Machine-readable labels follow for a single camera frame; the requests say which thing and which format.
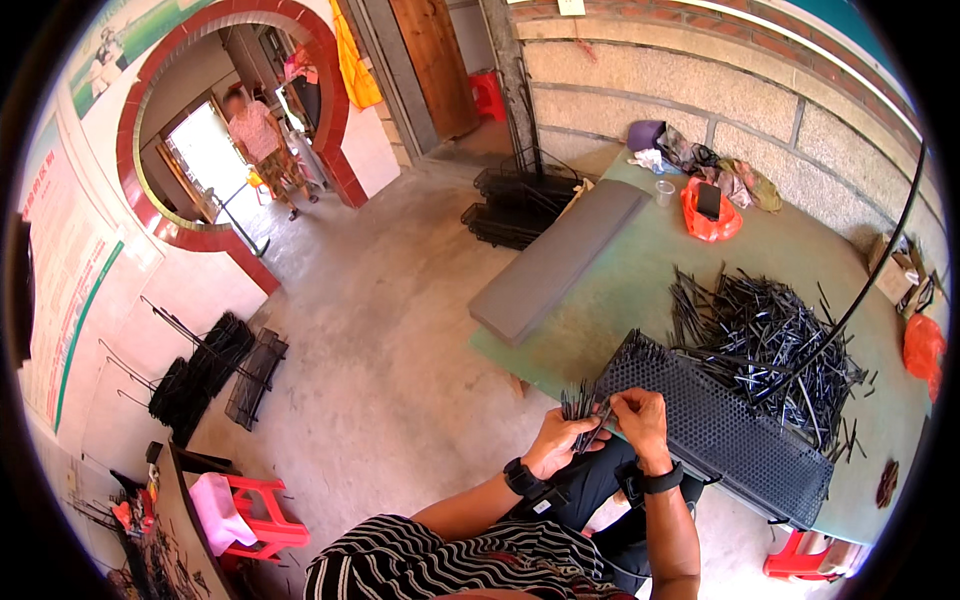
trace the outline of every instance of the concrete floor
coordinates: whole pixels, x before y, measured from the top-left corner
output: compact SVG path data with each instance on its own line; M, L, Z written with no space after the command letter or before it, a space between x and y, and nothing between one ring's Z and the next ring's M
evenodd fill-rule
M276 203L242 223L269 233L265 262L283 284L252 319L290 344L259 423L224 415L225 391L190 449L231 458L250 477L283 479L280 499L311 533L262 564L272 597L301 595L303 567L361 520L411 515L484 481L523 453L555 404L514 397L506 373L467 344L467 301L516 253L478 242L460 214L480 197L463 170L410 171L360 210L307 204L289 223ZM595 522L615 518L603 510ZM838 586L785 583L760 571L772 538L765 520L706 489L697 512L701 598L828 598ZM639 597L649 594L649 585Z
M427 155L434 160L450 160L461 164L500 168L514 153L510 129L506 121L484 117L470 133L441 144Z

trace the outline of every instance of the striped shirt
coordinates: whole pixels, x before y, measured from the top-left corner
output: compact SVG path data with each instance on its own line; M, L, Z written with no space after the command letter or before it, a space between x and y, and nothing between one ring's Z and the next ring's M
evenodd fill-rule
M418 599L487 588L557 600L632 600L600 581L603 570L590 540L550 521L496 523L471 540L445 542L409 518L380 515L314 559L303 597Z

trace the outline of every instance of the hand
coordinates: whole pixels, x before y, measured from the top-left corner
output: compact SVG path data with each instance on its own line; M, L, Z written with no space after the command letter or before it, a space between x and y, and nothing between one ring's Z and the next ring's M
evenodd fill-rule
M573 460L573 450L570 448L577 441L577 435L592 431L599 424L599 417L564 420L563 409L547 411L537 438L530 450L520 458L520 463L530 469L535 477L545 481ZM610 437L611 432L601 430L588 451L599 450L604 446L603 440L609 440Z
M649 477L659 477L673 470L670 451L666 447L666 405L663 396L632 388L610 397L616 413L616 430L622 431L634 447L640 468Z

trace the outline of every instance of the perforated black panel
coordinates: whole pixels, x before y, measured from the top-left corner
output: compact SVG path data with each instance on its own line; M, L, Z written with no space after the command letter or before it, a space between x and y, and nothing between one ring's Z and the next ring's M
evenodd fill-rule
M685 359L632 331L596 383L600 397L629 388L663 394L670 451L771 518L810 529L833 464Z

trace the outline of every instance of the pink towel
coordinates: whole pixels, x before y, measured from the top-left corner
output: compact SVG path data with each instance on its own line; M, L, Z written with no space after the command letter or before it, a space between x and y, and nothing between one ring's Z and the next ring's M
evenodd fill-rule
M227 478L220 473L204 473L190 487L190 499L210 543L213 556L222 555L235 541L245 546L256 543L256 535L233 505L233 493Z

